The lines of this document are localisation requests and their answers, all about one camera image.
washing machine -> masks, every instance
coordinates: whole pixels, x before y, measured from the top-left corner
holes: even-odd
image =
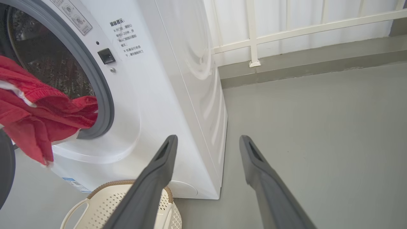
[[[226,112],[202,0],[0,0],[0,51],[98,118],[53,145],[51,170],[82,192],[135,179],[179,139],[176,198],[219,199]]]

white washing machine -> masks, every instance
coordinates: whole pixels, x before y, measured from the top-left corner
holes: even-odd
[[[12,24],[10,10],[36,19],[75,57],[98,99],[95,125],[53,146],[53,172],[83,192],[134,179],[176,134],[174,197],[219,199],[228,114],[202,0],[0,3],[0,32]],[[14,48],[29,30],[12,36],[2,38],[3,52],[24,59]]]

basket handle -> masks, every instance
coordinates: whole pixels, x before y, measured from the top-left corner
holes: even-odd
[[[60,229],[65,229],[66,223],[68,222],[69,218],[71,218],[72,214],[73,214],[80,206],[82,206],[82,204],[86,203],[86,204],[87,204],[87,207],[86,207],[85,211],[82,213],[82,215],[81,215],[80,219],[78,220],[78,222],[76,223],[76,225],[75,225],[75,227],[74,227],[74,228],[76,228],[76,226],[78,225],[78,223],[81,221],[83,215],[86,213],[86,211],[87,211],[88,208],[89,208],[89,201],[90,201],[90,199],[86,198],[86,199],[82,200],[81,202],[77,203],[73,208],[71,208],[71,210],[68,211],[68,213],[66,214],[65,218],[63,219]]]

gray floor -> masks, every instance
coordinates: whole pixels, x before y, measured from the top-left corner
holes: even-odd
[[[68,211],[88,194],[82,193],[49,169],[15,151],[15,176],[10,194],[0,210],[1,229],[56,229]],[[75,226],[84,205],[68,221]]]
[[[397,64],[225,89],[221,198],[176,199],[183,228],[262,228],[242,134],[318,228],[407,228],[406,73]]]

gray rubber seal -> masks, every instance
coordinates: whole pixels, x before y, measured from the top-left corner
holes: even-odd
[[[15,175],[15,154],[11,139],[0,129],[0,209],[9,196]]]
[[[102,71],[81,39],[58,14],[41,0],[0,0],[0,3],[29,14],[47,27],[68,48],[85,71],[98,101],[98,118],[90,129],[81,130],[78,138],[94,139],[106,133],[113,123],[113,98]]]

